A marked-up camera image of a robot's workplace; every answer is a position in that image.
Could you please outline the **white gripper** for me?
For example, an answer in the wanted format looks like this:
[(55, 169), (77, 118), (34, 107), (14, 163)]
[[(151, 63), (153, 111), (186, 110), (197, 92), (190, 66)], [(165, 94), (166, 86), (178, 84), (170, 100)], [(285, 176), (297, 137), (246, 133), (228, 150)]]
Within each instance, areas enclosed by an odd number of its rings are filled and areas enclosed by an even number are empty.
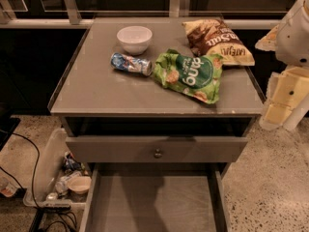
[[(274, 26), (259, 39), (255, 47), (262, 51), (276, 50), (279, 26)], [(267, 85), (260, 126), (268, 131), (283, 127), (296, 128), (309, 110), (309, 68), (288, 66), (281, 73), (273, 72)]]

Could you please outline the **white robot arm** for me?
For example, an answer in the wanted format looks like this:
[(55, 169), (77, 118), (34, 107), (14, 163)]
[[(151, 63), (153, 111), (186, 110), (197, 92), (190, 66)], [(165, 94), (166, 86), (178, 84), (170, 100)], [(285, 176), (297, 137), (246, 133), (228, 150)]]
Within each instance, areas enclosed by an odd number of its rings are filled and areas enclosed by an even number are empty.
[(255, 44), (287, 65), (267, 85), (260, 126), (292, 131), (309, 110), (309, 0), (297, 0), (278, 25)]

